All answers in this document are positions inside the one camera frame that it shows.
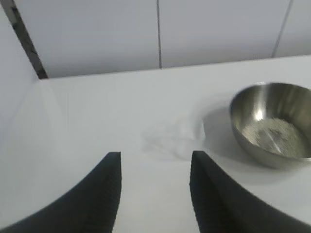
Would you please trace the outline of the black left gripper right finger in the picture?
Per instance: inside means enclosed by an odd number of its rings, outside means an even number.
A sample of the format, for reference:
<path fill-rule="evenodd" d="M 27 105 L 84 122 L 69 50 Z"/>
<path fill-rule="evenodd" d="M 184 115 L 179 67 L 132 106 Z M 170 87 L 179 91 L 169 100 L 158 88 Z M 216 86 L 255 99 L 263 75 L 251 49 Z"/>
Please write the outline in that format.
<path fill-rule="evenodd" d="M 204 151 L 195 150 L 190 195 L 202 233 L 309 233 L 311 226 L 251 194 Z"/>

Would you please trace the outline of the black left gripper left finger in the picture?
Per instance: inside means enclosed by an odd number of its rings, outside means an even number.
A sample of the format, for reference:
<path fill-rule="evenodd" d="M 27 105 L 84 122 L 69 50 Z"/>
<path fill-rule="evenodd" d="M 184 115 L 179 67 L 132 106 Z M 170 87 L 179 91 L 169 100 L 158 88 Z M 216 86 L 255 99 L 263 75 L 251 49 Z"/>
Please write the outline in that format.
<path fill-rule="evenodd" d="M 121 198 L 121 153 L 109 152 L 75 187 L 2 233 L 111 233 Z"/>

